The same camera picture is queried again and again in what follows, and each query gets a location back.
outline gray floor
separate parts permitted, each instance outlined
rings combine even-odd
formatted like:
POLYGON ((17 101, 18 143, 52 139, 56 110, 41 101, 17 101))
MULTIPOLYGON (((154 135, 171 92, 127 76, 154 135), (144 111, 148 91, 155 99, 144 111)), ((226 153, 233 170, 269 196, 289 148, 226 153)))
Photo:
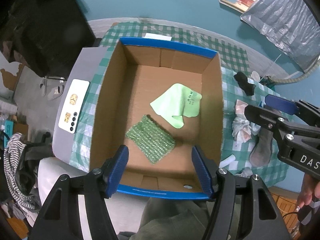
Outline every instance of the gray floor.
POLYGON ((13 96, 18 106, 18 116, 24 116, 29 125, 28 140, 35 142, 39 142, 47 131, 53 135, 60 98, 50 101, 47 95, 52 88, 63 85, 57 80, 48 80, 46 95, 42 97, 39 88, 41 80, 31 69, 24 67, 13 96))

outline gray curtain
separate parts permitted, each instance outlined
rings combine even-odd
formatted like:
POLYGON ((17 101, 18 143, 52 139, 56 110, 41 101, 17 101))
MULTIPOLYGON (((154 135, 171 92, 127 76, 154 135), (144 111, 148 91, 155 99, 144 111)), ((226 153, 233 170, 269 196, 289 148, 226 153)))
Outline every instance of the gray curtain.
POLYGON ((318 66, 320 27, 303 0, 256 0, 241 15, 307 73, 318 66))

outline green and white gingham tablecloth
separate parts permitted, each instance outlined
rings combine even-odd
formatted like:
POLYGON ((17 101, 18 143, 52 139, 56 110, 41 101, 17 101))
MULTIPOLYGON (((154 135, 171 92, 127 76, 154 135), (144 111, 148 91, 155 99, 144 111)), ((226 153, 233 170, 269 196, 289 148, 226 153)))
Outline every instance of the green and white gingham tablecloth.
MULTIPOLYGON (((225 43, 222 40, 212 38, 200 33, 191 32, 185 29, 155 25, 149 23, 127 22, 119 23, 111 27, 101 41, 101 46, 108 47, 107 52, 101 60, 98 70, 90 82, 88 92, 84 98, 83 108, 79 114, 79 121, 74 137, 70 164, 78 169, 89 171, 89 158, 91 147, 91 136, 94 123, 94 114, 100 87, 104 74, 108 67, 112 52, 121 37, 142 37, 145 33, 155 33, 172 37, 172 41, 188 43, 219 52, 221 60, 222 89, 224 98, 224 118, 223 118, 223 143, 221 147, 221 159, 225 159, 231 154, 236 156, 236 160, 226 168, 233 174, 240 172, 244 167, 251 167, 248 159, 255 144, 256 138, 246 143, 237 144, 232 137, 231 123, 235 118, 234 106, 237 99, 252 105, 258 105, 262 99, 268 95, 278 95, 271 89, 254 82, 257 87, 255 95, 248 97, 239 88, 233 78, 234 71, 242 71, 247 76, 251 73, 248 57, 245 50, 225 43)), ((259 168, 252 168, 252 172, 259 174, 265 184, 270 187, 282 181, 287 173, 288 165, 279 161, 276 157, 278 148, 273 141, 273 154, 270 163, 259 168)))

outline teal box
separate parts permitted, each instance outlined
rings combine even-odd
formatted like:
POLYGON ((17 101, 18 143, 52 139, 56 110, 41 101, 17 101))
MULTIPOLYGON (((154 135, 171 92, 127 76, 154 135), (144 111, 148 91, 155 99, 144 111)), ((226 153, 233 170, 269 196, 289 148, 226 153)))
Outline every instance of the teal box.
MULTIPOLYGON (((4 124, 4 132, 11 137, 13 133, 13 121, 5 120, 4 124)), ((4 137, 4 147, 6 148, 8 145, 8 139, 4 137)))

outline blue gripper pad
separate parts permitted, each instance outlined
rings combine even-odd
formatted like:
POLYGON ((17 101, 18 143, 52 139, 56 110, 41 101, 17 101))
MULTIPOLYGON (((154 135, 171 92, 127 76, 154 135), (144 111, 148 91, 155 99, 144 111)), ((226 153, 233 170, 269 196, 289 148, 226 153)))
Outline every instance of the blue gripper pad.
POLYGON ((280 98, 274 95, 267 95, 264 99, 267 106, 285 112, 289 115, 294 115, 299 112, 299 108, 296 103, 284 98, 280 98))
POLYGON ((208 198, 212 198, 215 190, 217 190, 217 188, 213 189, 212 187, 212 175, 214 177, 216 176, 215 170, 217 167, 214 161, 210 160, 214 163, 212 165, 213 167, 210 167, 210 170, 212 170, 214 174, 210 174, 203 160, 205 156, 201 153, 202 152, 199 146, 193 146, 191 151, 191 159, 193 166, 195 167, 199 182, 201 184, 202 191, 208 196, 208 198))
POLYGON ((113 193, 115 193, 118 189, 118 185, 120 183, 122 174, 129 160, 129 149, 125 145, 121 145, 117 150, 115 156, 112 158, 112 161, 109 165, 111 167, 107 167, 110 172, 106 172, 107 178, 107 197, 111 197, 113 193))

